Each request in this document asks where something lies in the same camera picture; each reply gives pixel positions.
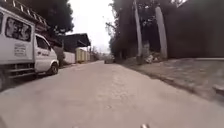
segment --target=truck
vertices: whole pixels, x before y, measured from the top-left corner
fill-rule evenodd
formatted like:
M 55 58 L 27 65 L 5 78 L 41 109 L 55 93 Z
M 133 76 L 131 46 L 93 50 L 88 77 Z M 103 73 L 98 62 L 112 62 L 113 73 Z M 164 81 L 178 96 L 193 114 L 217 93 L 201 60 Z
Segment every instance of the truck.
M 46 38 L 36 32 L 36 26 L 0 6 L 0 90 L 11 79 L 58 73 L 57 55 Z

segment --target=utility pole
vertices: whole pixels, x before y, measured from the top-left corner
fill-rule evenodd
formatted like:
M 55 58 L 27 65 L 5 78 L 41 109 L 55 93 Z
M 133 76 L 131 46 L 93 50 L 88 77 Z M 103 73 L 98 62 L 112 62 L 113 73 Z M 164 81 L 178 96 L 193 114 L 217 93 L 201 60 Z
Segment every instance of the utility pole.
M 142 64 L 142 33 L 140 26 L 140 19 L 138 14 L 138 6 L 136 0 L 134 0 L 134 8 L 135 8 L 135 20 L 136 20 L 136 28 L 137 28 L 137 37 L 138 37 L 138 55 L 137 61 L 139 64 Z

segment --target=road surface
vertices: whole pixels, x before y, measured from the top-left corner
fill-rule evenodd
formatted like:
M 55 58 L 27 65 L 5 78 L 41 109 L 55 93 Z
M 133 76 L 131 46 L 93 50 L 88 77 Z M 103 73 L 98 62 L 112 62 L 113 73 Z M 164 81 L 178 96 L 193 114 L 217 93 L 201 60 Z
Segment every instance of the road surface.
M 223 128 L 224 108 L 102 62 L 0 94 L 1 128 Z

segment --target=van wheel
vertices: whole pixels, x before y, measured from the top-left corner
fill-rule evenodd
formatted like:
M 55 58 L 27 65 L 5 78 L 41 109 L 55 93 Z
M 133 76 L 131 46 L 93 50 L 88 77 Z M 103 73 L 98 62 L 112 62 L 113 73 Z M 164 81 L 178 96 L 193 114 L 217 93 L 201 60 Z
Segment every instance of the van wheel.
M 0 91 L 3 91 L 8 84 L 8 77 L 0 71 Z
M 50 68 L 50 70 L 48 71 L 47 74 L 49 74 L 49 75 L 56 75 L 56 74 L 58 74 L 58 69 L 59 69 L 58 64 L 53 63 L 51 65 L 51 68 Z

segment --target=overcast sky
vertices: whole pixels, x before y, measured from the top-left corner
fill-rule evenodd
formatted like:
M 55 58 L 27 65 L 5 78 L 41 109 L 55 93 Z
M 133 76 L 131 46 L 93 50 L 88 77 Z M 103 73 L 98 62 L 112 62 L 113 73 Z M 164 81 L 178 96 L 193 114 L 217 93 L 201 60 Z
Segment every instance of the overcast sky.
M 105 29 L 107 21 L 113 21 L 112 0 L 70 0 L 73 10 L 72 33 L 88 33 L 92 45 L 100 52 L 109 52 L 110 37 Z

